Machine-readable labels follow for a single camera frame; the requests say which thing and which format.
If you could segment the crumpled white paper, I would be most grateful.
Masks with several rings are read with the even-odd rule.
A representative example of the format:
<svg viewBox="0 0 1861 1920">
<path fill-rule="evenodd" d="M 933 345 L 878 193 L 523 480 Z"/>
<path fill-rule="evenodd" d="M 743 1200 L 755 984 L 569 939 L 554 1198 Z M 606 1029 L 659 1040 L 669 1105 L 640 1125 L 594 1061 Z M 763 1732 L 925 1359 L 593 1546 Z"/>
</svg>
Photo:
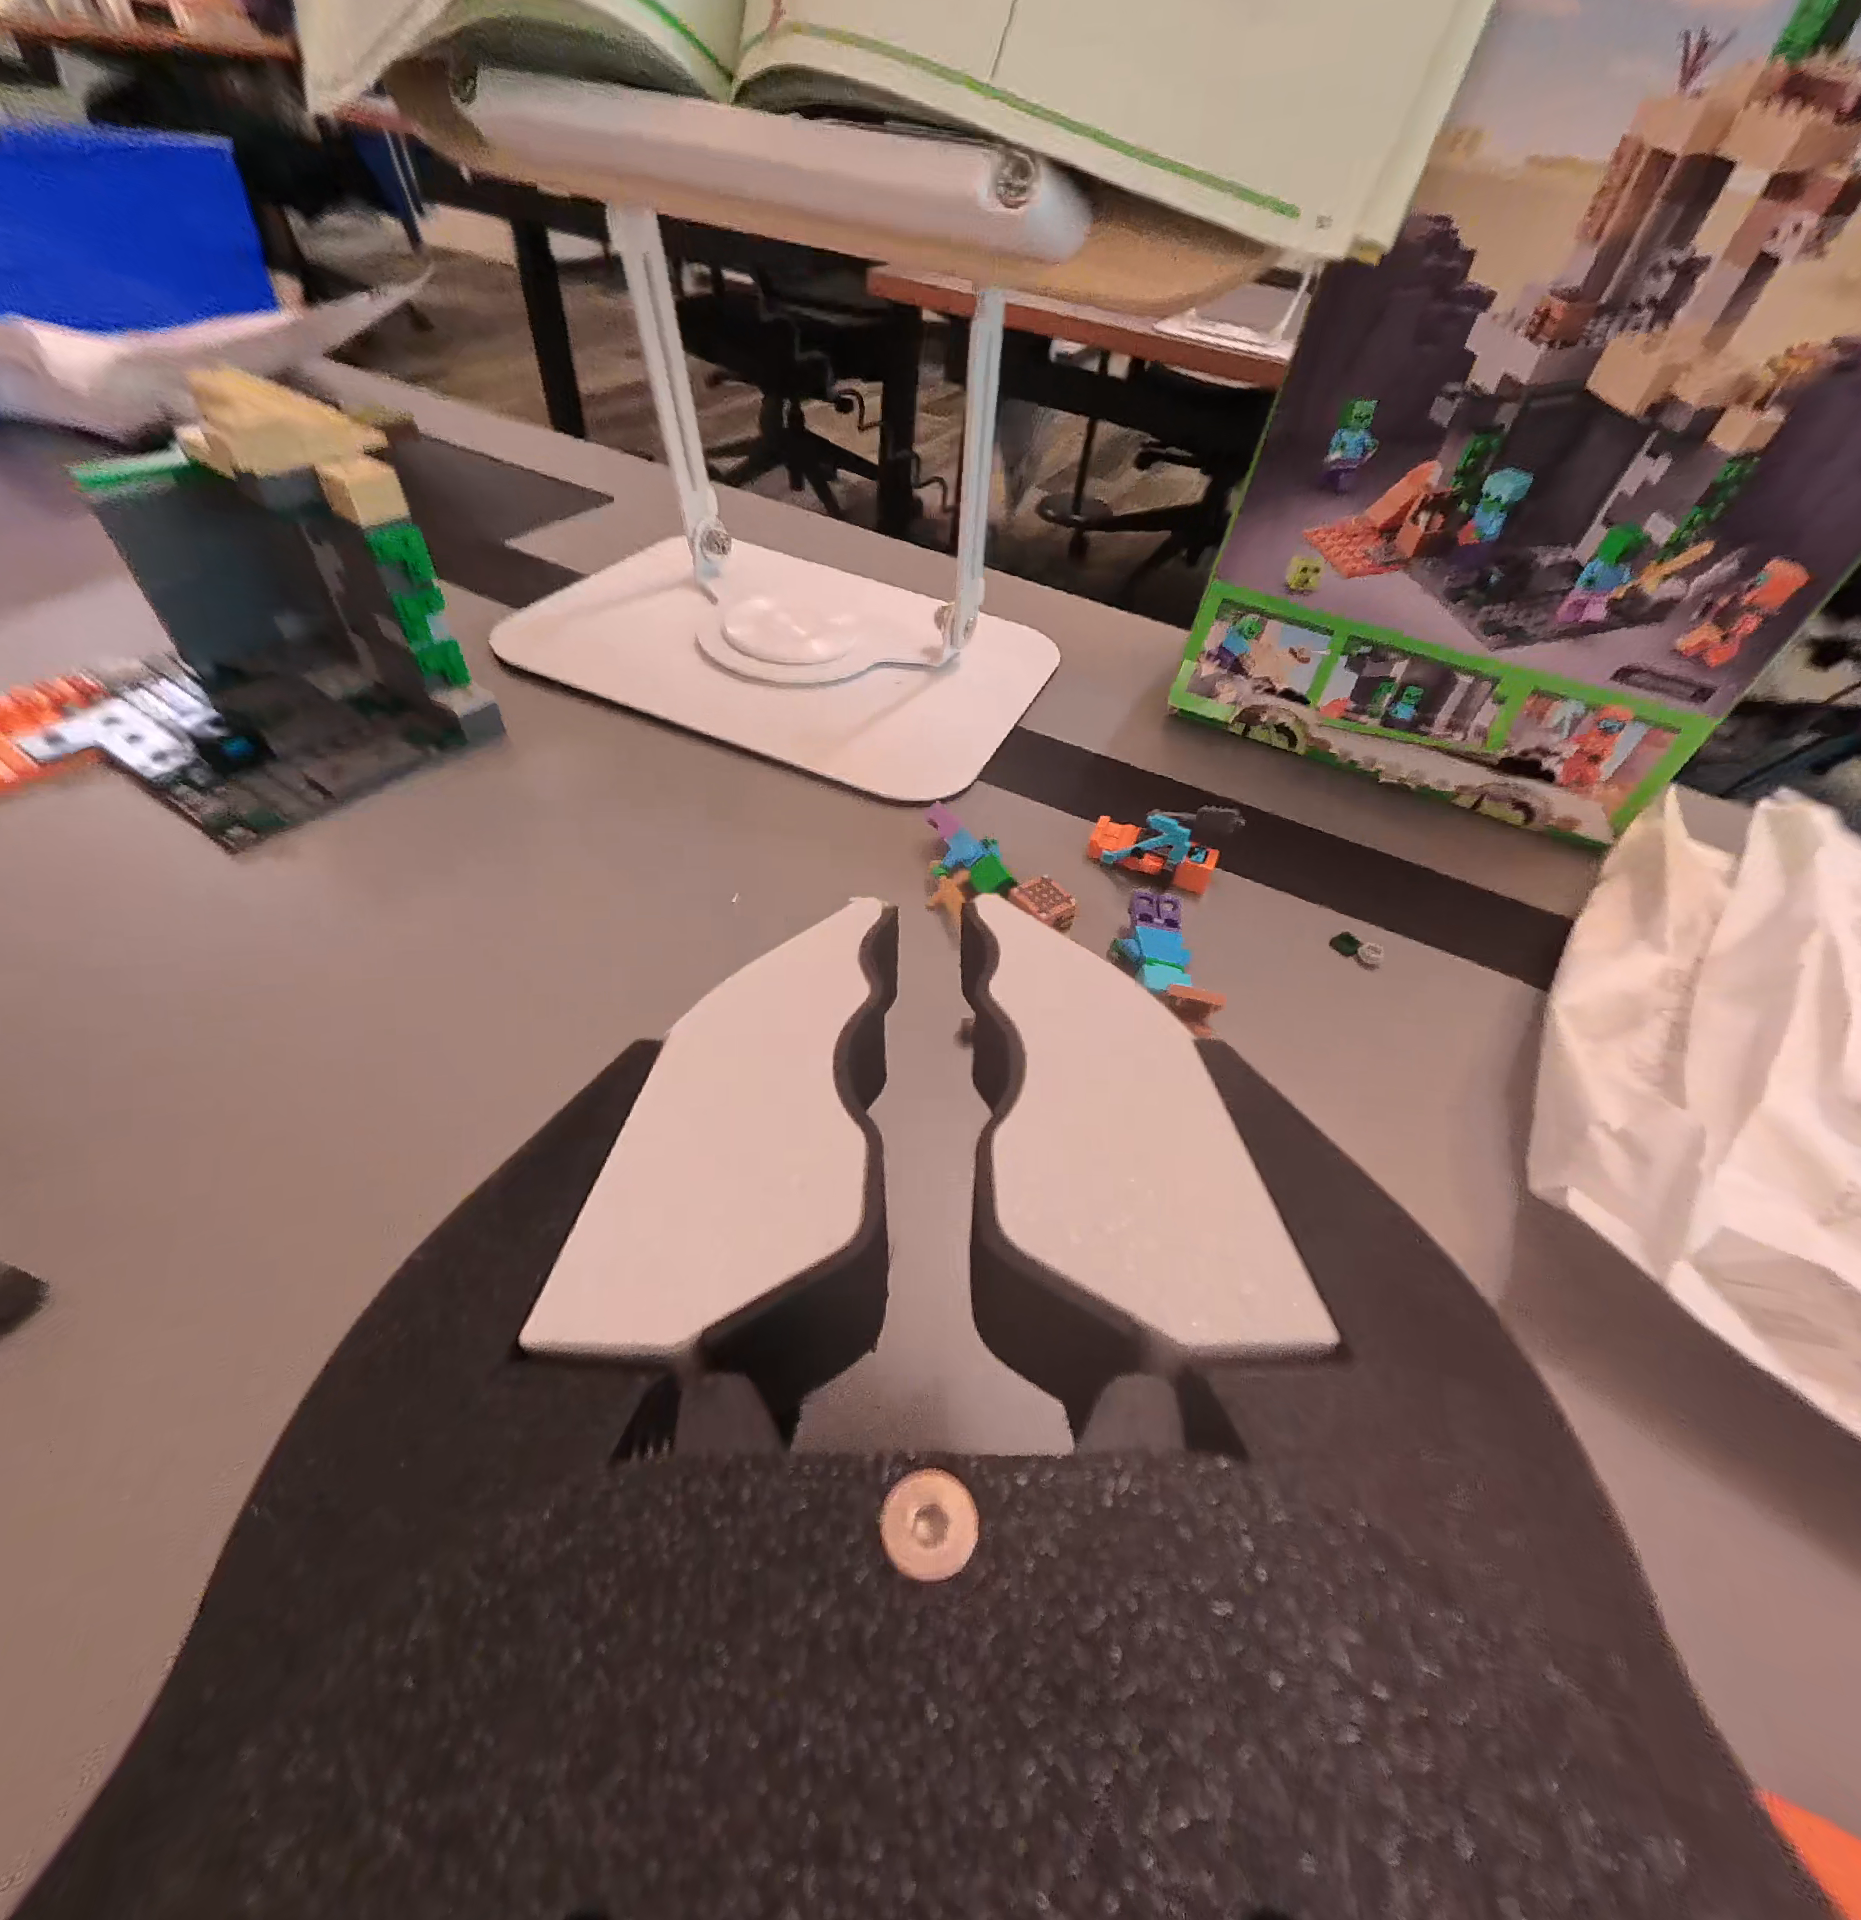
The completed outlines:
<svg viewBox="0 0 1861 1920">
<path fill-rule="evenodd" d="M 190 374 L 233 368 L 271 377 L 292 372 L 382 323 L 431 278 L 433 270 L 425 270 L 412 280 L 311 306 L 155 329 L 87 332 L 0 315 L 0 418 L 126 444 L 190 415 Z"/>
</svg>

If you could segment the white book stand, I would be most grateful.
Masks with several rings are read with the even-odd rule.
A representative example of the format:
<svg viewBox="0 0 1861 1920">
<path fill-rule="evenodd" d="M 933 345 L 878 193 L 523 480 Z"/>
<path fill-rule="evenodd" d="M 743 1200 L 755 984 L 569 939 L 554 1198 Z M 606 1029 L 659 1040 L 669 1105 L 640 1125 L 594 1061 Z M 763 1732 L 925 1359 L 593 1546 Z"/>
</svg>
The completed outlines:
<svg viewBox="0 0 1861 1920">
<path fill-rule="evenodd" d="M 488 174 L 606 205 L 679 533 L 507 615 L 512 669 L 887 803 L 973 782 L 1059 667 L 988 615 L 987 512 L 1006 299 L 1169 315 L 1272 250 L 1027 151 L 839 125 L 446 60 L 389 66 L 413 129 Z M 662 216 L 967 280 L 964 467 L 942 596 L 743 541 L 705 468 Z"/>
</svg>

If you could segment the blue container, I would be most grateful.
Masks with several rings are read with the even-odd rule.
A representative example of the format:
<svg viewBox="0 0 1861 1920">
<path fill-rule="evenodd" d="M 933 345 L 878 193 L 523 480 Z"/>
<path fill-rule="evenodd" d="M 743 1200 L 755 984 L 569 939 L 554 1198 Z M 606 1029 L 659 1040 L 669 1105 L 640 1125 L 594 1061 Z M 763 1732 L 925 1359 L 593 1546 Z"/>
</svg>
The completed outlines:
<svg viewBox="0 0 1861 1920">
<path fill-rule="evenodd" d="M 218 135 L 0 133 L 0 315 L 87 332 L 286 306 Z"/>
</svg>

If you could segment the printed brick set box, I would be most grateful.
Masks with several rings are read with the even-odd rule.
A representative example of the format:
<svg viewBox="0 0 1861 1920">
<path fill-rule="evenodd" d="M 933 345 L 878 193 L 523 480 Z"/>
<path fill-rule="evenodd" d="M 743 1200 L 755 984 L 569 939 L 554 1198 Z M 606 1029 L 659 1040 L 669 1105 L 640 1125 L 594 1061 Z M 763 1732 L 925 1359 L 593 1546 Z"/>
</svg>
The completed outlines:
<svg viewBox="0 0 1861 1920">
<path fill-rule="evenodd" d="M 1497 5 L 1180 721 L 1611 845 L 1861 561 L 1861 1 Z"/>
</svg>

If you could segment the orange plastic piece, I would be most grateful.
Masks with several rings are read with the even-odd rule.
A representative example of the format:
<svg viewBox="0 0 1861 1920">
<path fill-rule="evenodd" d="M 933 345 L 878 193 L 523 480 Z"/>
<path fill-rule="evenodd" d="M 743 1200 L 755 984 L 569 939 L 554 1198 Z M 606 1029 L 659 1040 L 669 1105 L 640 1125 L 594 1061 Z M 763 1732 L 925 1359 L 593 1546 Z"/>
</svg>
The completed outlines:
<svg viewBox="0 0 1861 1920">
<path fill-rule="evenodd" d="M 1761 1791 L 1758 1798 L 1830 1907 L 1844 1917 L 1861 1917 L 1861 1837 L 1779 1794 Z"/>
</svg>

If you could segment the orange toy figure with pickaxe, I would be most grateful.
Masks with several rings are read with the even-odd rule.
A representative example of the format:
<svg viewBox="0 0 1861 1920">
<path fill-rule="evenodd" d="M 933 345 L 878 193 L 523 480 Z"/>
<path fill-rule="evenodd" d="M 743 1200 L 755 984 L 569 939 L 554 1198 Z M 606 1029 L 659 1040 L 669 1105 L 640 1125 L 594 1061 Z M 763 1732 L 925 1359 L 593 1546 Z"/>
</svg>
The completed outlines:
<svg viewBox="0 0 1861 1920">
<path fill-rule="evenodd" d="M 1246 822 L 1248 816 L 1232 804 L 1153 809 L 1142 825 L 1102 816 L 1086 838 L 1086 858 L 1200 898 L 1220 872 L 1223 842 Z"/>
</svg>

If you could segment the purple and green toy figure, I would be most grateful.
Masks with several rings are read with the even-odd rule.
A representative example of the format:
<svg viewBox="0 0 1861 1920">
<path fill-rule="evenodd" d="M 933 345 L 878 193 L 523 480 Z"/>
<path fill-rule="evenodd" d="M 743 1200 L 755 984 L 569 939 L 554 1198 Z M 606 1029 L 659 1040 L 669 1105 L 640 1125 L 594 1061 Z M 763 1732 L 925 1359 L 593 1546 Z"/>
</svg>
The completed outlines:
<svg viewBox="0 0 1861 1920">
<path fill-rule="evenodd" d="M 1001 898 L 1014 892 L 1017 877 L 996 838 L 967 830 L 947 803 L 929 804 L 925 822 L 941 841 L 941 852 L 928 872 L 931 906 L 957 917 L 968 898 Z"/>
</svg>

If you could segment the black office chair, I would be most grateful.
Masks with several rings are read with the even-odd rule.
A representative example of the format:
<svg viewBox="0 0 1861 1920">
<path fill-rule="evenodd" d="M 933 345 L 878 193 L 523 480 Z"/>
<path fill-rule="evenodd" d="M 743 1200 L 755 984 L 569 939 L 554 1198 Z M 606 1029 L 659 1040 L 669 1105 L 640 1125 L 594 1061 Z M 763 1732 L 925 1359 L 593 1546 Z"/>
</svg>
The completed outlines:
<svg viewBox="0 0 1861 1920">
<path fill-rule="evenodd" d="M 676 292 L 676 329 L 714 377 L 758 396 L 747 440 L 705 444 L 705 467 L 746 491 L 781 473 L 846 517 L 840 482 L 873 491 L 877 525 L 902 536 L 921 517 L 915 452 L 925 321 L 919 306 L 877 296 L 859 263 L 774 267 L 711 248 L 676 259 L 702 271 Z"/>
</svg>

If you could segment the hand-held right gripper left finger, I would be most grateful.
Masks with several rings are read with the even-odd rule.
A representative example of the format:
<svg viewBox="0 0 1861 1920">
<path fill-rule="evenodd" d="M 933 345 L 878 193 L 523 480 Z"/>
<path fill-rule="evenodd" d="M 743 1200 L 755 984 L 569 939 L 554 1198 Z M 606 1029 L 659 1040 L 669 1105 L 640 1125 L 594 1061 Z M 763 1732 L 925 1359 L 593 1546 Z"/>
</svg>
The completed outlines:
<svg viewBox="0 0 1861 1920">
<path fill-rule="evenodd" d="M 776 1427 L 867 1356 L 889 1292 L 895 909 L 852 898 L 659 1040 L 520 1353 L 746 1377 Z"/>
</svg>

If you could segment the crumpled white plastic bag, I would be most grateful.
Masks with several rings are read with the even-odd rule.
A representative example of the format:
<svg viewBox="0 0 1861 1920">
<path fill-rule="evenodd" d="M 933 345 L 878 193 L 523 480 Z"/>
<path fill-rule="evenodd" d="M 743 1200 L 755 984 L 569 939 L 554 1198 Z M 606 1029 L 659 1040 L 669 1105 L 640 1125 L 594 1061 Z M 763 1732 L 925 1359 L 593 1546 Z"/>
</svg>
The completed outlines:
<svg viewBox="0 0 1861 1920">
<path fill-rule="evenodd" d="M 1546 995 L 1526 1188 L 1861 1443 L 1861 834 L 1736 852 L 1674 793 L 1609 852 Z"/>
</svg>

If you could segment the purple and blue toy figure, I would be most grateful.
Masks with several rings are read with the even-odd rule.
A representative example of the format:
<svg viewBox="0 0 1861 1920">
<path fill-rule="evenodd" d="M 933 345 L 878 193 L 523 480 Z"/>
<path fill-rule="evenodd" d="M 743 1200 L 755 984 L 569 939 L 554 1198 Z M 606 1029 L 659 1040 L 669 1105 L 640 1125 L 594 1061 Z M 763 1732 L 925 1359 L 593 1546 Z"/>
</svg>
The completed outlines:
<svg viewBox="0 0 1861 1920">
<path fill-rule="evenodd" d="M 1192 1040 L 1213 1040 L 1213 1019 L 1225 999 L 1192 977 L 1192 951 L 1183 936 L 1183 905 L 1178 894 L 1133 889 L 1128 922 L 1110 937 L 1107 960 L 1180 1019 Z"/>
</svg>

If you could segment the grey desk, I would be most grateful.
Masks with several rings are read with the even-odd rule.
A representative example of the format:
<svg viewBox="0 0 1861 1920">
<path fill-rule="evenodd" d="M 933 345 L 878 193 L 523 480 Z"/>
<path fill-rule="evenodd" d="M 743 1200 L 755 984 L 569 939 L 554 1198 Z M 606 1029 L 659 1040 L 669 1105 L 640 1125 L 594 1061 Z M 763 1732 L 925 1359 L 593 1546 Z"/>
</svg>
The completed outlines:
<svg viewBox="0 0 1861 1920">
<path fill-rule="evenodd" d="M 967 1320 L 983 1108 L 919 804 L 502 669 L 490 628 L 665 528 L 659 473 L 369 374 L 412 410 L 451 625 L 508 737 L 254 856 L 128 781 L 0 800 L 0 1915 L 174 1663 L 271 1443 L 412 1252 L 623 1045 L 848 898 L 899 917 L 889 1315 L 815 1451 L 1039 1452 Z M 1526 1192 L 1543 989 L 1589 852 L 1169 721 L 1181 629 L 993 580 L 1063 667 L 957 803 L 1063 877 L 1086 825 L 1238 803 L 1201 901 L 1220 1034 L 1438 1241 L 1543 1373 L 1758 1787 L 1861 1835 L 1861 1449 Z M 1367 971 L 1327 946 L 1375 939 Z"/>
</svg>

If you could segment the open instruction booklet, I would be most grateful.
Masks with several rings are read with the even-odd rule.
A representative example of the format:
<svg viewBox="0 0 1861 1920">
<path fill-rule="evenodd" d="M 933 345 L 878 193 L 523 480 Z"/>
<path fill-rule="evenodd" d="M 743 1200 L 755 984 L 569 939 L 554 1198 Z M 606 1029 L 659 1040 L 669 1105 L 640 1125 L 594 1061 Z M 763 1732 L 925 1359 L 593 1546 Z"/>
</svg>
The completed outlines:
<svg viewBox="0 0 1861 1920">
<path fill-rule="evenodd" d="M 311 107 L 442 69 L 468 127 L 550 151 L 640 92 L 1028 156 L 1259 248 L 1342 256 L 1408 211 L 1486 1 L 297 1 Z"/>
</svg>

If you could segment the toy brick building model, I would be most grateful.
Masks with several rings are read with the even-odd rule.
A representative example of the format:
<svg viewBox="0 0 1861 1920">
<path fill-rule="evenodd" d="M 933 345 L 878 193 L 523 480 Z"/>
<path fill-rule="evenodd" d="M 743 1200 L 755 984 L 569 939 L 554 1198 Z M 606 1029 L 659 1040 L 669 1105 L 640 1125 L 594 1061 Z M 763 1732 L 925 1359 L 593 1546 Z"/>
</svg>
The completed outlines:
<svg viewBox="0 0 1861 1920">
<path fill-rule="evenodd" d="M 186 394 L 169 444 L 70 468 L 165 647 L 0 690 L 0 798 L 94 761 L 239 854 L 505 738 L 393 462 L 413 418 L 227 362 Z"/>
</svg>

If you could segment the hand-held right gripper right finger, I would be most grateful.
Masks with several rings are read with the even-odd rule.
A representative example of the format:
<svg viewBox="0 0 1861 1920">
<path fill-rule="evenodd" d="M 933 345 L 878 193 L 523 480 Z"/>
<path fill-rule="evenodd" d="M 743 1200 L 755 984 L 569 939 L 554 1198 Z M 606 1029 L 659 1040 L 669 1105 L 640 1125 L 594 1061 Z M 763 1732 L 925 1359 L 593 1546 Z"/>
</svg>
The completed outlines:
<svg viewBox="0 0 1861 1920">
<path fill-rule="evenodd" d="M 1309 1364 L 1342 1338 L 1189 1036 L 1110 962 L 1002 898 L 961 929 L 975 1140 L 968 1307 L 987 1349 L 1090 1423 L 1107 1388 Z"/>
</svg>

